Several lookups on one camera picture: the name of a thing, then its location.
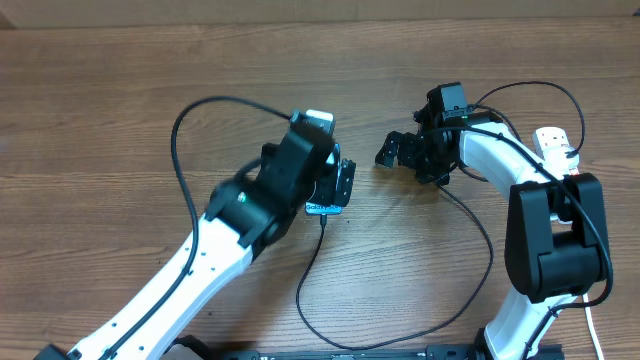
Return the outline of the blue Galaxy smartphone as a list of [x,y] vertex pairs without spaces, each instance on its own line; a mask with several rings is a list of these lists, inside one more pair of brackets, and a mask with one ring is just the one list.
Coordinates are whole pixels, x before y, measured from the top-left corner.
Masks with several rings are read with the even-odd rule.
[[[327,161],[325,163],[325,170],[324,170],[324,173],[322,174],[322,176],[327,174],[336,164],[339,164],[340,161],[341,161],[340,145],[339,144],[335,144],[331,154],[327,158]],[[340,214],[342,212],[342,209],[344,207],[321,206],[321,205],[314,204],[313,203],[313,194],[311,195],[311,197],[305,203],[305,213],[307,215],[337,215],[337,214]]]

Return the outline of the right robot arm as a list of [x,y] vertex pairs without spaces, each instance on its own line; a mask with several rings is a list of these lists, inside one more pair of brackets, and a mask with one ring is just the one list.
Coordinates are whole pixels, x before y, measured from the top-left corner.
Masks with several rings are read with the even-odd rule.
[[495,318],[462,359],[561,359],[540,341],[565,309],[589,310],[613,288],[602,186],[578,169],[579,150],[558,128],[540,128],[534,146],[483,100],[467,101],[460,83],[439,85],[414,112],[414,133],[393,131],[377,164],[415,170],[444,187],[455,169],[476,170],[507,200],[504,262],[511,288]]

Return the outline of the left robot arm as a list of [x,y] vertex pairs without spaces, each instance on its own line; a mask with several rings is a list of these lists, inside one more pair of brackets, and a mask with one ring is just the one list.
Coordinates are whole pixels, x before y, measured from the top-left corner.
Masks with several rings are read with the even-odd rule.
[[209,300],[281,239],[298,211],[339,213],[351,196],[354,162],[340,156],[334,122],[307,112],[278,144],[218,185],[181,250],[111,320],[71,350],[48,345],[47,359],[203,359],[183,336]]

